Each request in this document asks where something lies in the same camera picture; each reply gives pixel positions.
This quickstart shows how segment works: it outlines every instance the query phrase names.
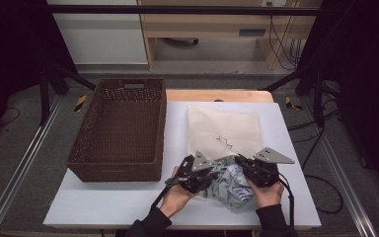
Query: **electrical wire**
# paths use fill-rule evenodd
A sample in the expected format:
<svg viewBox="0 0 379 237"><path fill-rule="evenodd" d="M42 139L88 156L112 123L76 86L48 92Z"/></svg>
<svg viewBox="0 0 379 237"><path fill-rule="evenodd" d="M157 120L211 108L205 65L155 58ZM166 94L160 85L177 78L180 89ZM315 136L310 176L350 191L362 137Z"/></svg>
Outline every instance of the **electrical wire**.
<svg viewBox="0 0 379 237"><path fill-rule="evenodd" d="M338 214L338 213L341 212L341 210L343 209L343 197L342 197L341 192L337 189L337 187L335 187L329 181L327 181L325 179L322 179L322 178L320 178L318 176L304 175L304 177L311 178L311 179L316 179L316 180L322 181L323 183L329 185L333 190L335 190L335 192L337 192L338 197L340 198L340 205L338 206L338 208L336 210L325 210L325 209L319 208L318 206L316 206L316 209L318 209L318 210L320 210L320 211L322 211L322 212L324 212L326 214Z"/></svg>
<svg viewBox="0 0 379 237"><path fill-rule="evenodd" d="M14 111L17 112L17 114L16 114L15 117L12 118L11 120L9 120L9 121L7 121L7 122L0 123L0 126L2 126L2 125L7 125L7 124L9 124L9 123L12 123L12 122L15 121L15 120L20 116L20 114L21 114L20 110L18 110L17 108L8 107L8 108L7 108L7 111L8 111L8 110L14 110Z"/></svg>
<svg viewBox="0 0 379 237"><path fill-rule="evenodd" d="M335 99L329 99L327 100L326 102L323 103L322 107L324 107L327 103L329 102L333 102L335 101ZM334 111L331 111L330 113L327 113L326 115L324 115L324 119L327 119L329 117L331 117L332 115L335 115L339 112L340 110L334 110ZM288 128L288 130L294 130L294 129L299 129L299 128L302 128L302 127L305 127L305 126L308 126L310 124L313 124L315 121L312 120L312 121L309 121L309 122L305 122L305 123L302 123L302 124L297 124L297 125L293 125L291 127ZM316 138L315 142L313 143L313 146L312 148L309 150L309 153L307 154L306 156L306 159L304 160L303 164L301 165L301 170L304 172L304 169L306 168L306 164L308 163L308 161L310 160L310 157L313 153L313 151L315 150L317 144L319 143L322 135L323 135L323 132L325 131L325 127L323 126L321 131L314 135L313 137L310 137L308 139L305 139L305 140L301 140L301 141L306 141L306 140L311 140L313 138ZM333 184L331 184L329 181L323 179L323 178L320 178L320 177L317 177L317 176L313 176L313 175L304 175L305 178L310 178L310 179L316 179L316 180L319 180L321 182L324 182L325 184L329 185L333 190L335 190L335 192L338 194L339 198L340 198L340 205L338 206L337 209L335 210L326 210L326 209L322 209L320 208L317 204L316 204L316 209L321 211L321 212L324 212L326 214L337 214L339 212L341 212L341 210L343 209L343 197L341 195L341 192L337 189L337 187L335 187Z"/></svg>
<svg viewBox="0 0 379 237"><path fill-rule="evenodd" d="M294 67L294 68L287 68L287 67L285 67L284 65L282 65L282 62L281 62L281 60L279 59L278 54L276 53L275 49L273 49L272 42L271 42L271 40L270 40L270 34L271 34L272 31L274 31L274 33L275 33L275 35L276 35L276 38L278 39L279 44L281 45L281 48L282 48L282 50L283 50L285 56L288 58L287 53L285 52L285 49L284 49L284 47L282 46L282 42L279 40L279 36L278 36L278 34L276 33L275 27L273 26L272 15L269 15L269 17L270 17L270 24L269 24L269 32L268 32L268 35L269 35L269 37L268 37L268 41L269 41L270 49L271 49L271 50L273 51L273 53L275 54L276 59L278 60L279 65L280 65L282 68L284 68L284 69L286 69L286 70L295 70L295 69L296 69L295 67Z"/></svg>
<svg viewBox="0 0 379 237"><path fill-rule="evenodd" d="M278 60L279 65L282 68L284 68L286 70L295 70L297 68L298 61L300 60L301 39L299 39L299 42L297 43L297 51L295 53L296 56L294 57L295 60L293 60L292 59L292 48L290 47L290 56L288 56L287 52L285 51L285 46L283 45L282 40L279 38L278 33L274 27L272 15L269 15L269 19L270 19L270 23L269 23L268 41L269 41L269 46L270 46L272 52L275 54L275 57ZM288 24L285 26L284 35L287 33L287 30L288 30ZM275 36L279 42L279 45L285 54L285 57L288 59L288 62L290 62L290 64L293 66L293 68L287 68L284 65L282 65L278 54L276 53L275 49L272 46L272 42L270 40L271 39L271 32L273 32L275 34Z"/></svg>
<svg viewBox="0 0 379 237"><path fill-rule="evenodd" d="M288 191L288 199L290 201L290 225L294 226L294 195L291 191L290 184L288 183L287 178L283 176L281 173L279 173L279 176L281 176L284 180L278 179L279 182L287 189Z"/></svg>
<svg viewBox="0 0 379 237"><path fill-rule="evenodd" d="M178 168L177 170L177 173L175 173L175 176L174 178L178 177L178 174L180 174L180 171L181 171L181 168L184 167L184 164L187 162L186 159L184 159L181 164L180 164L180 167ZM171 187L166 185L165 188L159 193L158 197L156 197L155 201L153 201L152 205L150 206L150 212L152 212L156 206L158 205L158 203L161 201L161 199L164 197L164 195L168 192L168 190L170 190Z"/></svg>

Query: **white tabletop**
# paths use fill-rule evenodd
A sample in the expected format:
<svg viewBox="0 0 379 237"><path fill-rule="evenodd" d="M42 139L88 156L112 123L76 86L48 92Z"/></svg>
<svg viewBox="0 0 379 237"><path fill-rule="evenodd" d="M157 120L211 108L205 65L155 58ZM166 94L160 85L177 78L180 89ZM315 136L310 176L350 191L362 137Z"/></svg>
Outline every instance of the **white tabletop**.
<svg viewBox="0 0 379 237"><path fill-rule="evenodd" d="M263 146L270 147L295 161L278 164L295 199L295 227L311 228L321 222L307 187L284 119L276 103L168 102L165 124L164 158L160 182L83 183L67 170L62 184L44 220L55 228L127 228L135 219L143 219L150 205L165 188L175 166L188 155L188 105L227 112L258 113ZM288 193L282 197L282 209L288 223ZM254 199L238 211L231 211L217 199L194 197L172 217L171 229L258 229Z"/></svg>

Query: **person's hand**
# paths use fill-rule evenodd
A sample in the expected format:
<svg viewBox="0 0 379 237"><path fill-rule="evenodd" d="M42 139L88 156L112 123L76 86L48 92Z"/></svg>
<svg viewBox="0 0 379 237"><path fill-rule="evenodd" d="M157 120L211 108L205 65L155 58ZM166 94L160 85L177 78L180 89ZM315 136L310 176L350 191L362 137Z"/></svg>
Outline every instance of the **person's hand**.
<svg viewBox="0 0 379 237"><path fill-rule="evenodd" d="M258 188L248 178L247 181L255 193L255 198L257 199L257 203L260 208L281 203L281 196L282 192L284 192L284 186L280 182L276 182L268 188Z"/></svg>
<svg viewBox="0 0 379 237"><path fill-rule="evenodd" d="M178 171L178 167L174 168L174 173L172 174L172 177L175 176L175 174ZM160 210L168 217L170 218L178 211L182 210L184 206L186 206L187 202L195 197L197 194L192 194L186 190L184 190L181 185L174 185L171 187L170 190L165 194L163 197L163 202L160 207Z"/></svg>

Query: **brown wicker basket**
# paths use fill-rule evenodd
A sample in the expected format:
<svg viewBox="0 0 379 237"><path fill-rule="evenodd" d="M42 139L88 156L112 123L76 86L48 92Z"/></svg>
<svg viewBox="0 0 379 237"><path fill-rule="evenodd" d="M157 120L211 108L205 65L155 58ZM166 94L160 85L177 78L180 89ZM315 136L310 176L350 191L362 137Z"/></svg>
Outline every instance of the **brown wicker basket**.
<svg viewBox="0 0 379 237"><path fill-rule="evenodd" d="M159 181L163 79L101 79L66 165L83 182Z"/></svg>

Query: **aluminum rail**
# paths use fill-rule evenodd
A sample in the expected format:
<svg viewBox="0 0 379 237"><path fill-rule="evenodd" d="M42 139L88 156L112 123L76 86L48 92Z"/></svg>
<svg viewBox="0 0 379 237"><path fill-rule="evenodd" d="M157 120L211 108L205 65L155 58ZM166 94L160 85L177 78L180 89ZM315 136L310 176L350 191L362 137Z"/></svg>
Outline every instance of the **aluminum rail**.
<svg viewBox="0 0 379 237"><path fill-rule="evenodd" d="M313 119L312 116L312 105L310 100L307 100L303 97L300 97L301 104L304 105L306 112L310 119ZM319 128L314 123L314 128L319 132ZM321 149L324 152L325 157L327 158L329 167L331 168L334 178L337 181L342 197L345 201L346 206L349 209L349 213L352 216L352 219L356 225L356 228L359 231L359 234L362 237L375 237L377 233L368 218L367 213L365 212L364 207L362 206L361 201L358 198L355 190L353 189L352 183L349 181L345 171L343 170L341 163L335 154L334 149L331 146L328 138L325 134L322 136Z"/></svg>
<svg viewBox="0 0 379 237"><path fill-rule="evenodd" d="M20 188L24 178L26 177L31 164L35 160L36 155L39 151L39 148L41 147L41 144L44 141L47 135L47 132L49 128L51 127L54 121L54 118L57 115L57 112L59 110L62 100L63 100L62 96L56 96L52 104L52 107L50 109L51 114L48 120L46 121L44 125L38 128L38 131L36 132L36 135L33 138L33 141L30 143L29 148L27 149L26 153L21 159L20 164L17 167L17 170L14 172L14 175L12 176L7 187L5 188L5 191L1 195L0 197L0 224L6 212L8 211L12 201L14 200L14 197L17 194L18 189Z"/></svg>
<svg viewBox="0 0 379 237"><path fill-rule="evenodd" d="M341 9L229 6L134 6L134 5L38 5L24 4L27 10L69 14L180 14L180 15L273 15L321 16Z"/></svg>

